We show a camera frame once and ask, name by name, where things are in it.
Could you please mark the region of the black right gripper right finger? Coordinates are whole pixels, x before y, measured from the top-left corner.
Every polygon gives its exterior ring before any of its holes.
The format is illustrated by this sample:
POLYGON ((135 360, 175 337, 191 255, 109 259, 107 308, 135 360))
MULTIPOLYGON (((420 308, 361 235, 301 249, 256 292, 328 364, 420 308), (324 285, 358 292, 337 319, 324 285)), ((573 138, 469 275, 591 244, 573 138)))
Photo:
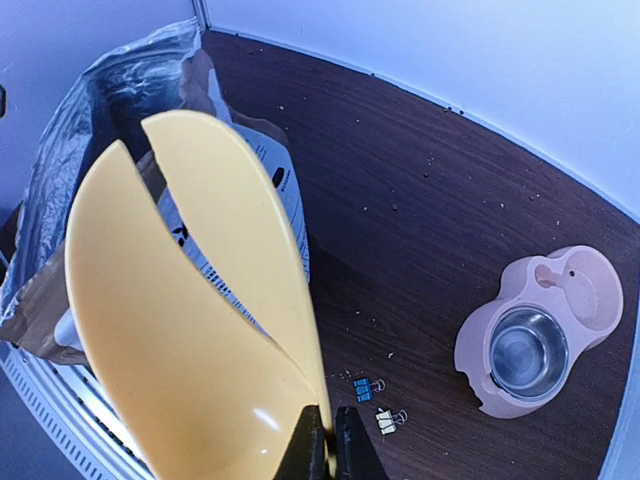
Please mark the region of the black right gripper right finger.
POLYGON ((335 422, 336 479, 384 479, 385 470, 358 410, 340 407, 335 422))

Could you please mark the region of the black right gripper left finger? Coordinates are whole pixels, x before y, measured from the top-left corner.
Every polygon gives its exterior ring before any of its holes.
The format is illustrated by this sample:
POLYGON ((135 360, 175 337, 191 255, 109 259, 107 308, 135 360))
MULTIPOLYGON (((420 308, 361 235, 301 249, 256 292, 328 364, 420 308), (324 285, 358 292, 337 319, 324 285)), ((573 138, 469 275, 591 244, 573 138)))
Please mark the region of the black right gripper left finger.
POLYGON ((275 480, 325 478, 325 430, 317 405, 305 406, 299 416, 275 480))

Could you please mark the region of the yellow binder clip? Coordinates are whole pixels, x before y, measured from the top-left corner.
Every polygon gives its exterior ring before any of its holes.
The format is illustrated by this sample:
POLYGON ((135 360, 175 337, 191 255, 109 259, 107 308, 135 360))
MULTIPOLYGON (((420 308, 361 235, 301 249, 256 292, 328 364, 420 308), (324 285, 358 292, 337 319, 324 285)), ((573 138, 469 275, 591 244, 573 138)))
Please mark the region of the yellow binder clip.
POLYGON ((398 428, 406 423, 408 414, 404 409, 396 412, 391 409, 379 408, 375 415, 380 433, 383 436, 395 433, 398 428))

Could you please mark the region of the blue binder clip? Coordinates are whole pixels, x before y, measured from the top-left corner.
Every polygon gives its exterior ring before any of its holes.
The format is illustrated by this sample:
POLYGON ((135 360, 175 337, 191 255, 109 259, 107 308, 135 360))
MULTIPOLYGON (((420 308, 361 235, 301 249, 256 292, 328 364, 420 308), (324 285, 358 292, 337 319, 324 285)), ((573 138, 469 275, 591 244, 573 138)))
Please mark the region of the blue binder clip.
POLYGON ((382 379, 371 380, 368 377, 359 378, 353 381, 353 387, 358 403, 372 401, 376 393, 386 389, 386 383, 382 379))

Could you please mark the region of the yellow plastic scoop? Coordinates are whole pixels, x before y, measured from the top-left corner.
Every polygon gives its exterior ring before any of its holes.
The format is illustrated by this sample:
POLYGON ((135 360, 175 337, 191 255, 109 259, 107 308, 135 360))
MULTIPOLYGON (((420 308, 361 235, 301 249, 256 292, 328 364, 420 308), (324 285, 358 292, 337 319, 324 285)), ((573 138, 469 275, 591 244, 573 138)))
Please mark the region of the yellow plastic scoop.
POLYGON ((308 283, 290 222, 245 140, 173 110, 142 128, 188 232, 234 307, 178 246, 127 147, 74 199, 69 303, 90 365, 159 479, 272 479, 299 417, 330 427, 308 283))

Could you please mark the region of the dog food bag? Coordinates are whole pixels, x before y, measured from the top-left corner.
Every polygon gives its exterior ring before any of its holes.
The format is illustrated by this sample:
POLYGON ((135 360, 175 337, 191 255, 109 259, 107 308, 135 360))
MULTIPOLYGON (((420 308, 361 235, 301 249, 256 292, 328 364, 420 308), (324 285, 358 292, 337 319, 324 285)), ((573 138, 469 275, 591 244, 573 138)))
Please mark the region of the dog food bag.
POLYGON ((15 241, 1 286, 4 341, 57 364, 86 363, 67 298, 64 240, 80 184, 115 141, 128 147, 175 241, 223 296, 231 296, 184 225, 141 128, 144 118, 178 108, 210 114, 244 138, 284 205, 301 257, 308 257, 303 202, 285 132, 234 110, 201 46, 198 23, 173 23, 99 58, 49 121, 24 200, 11 220, 15 241))

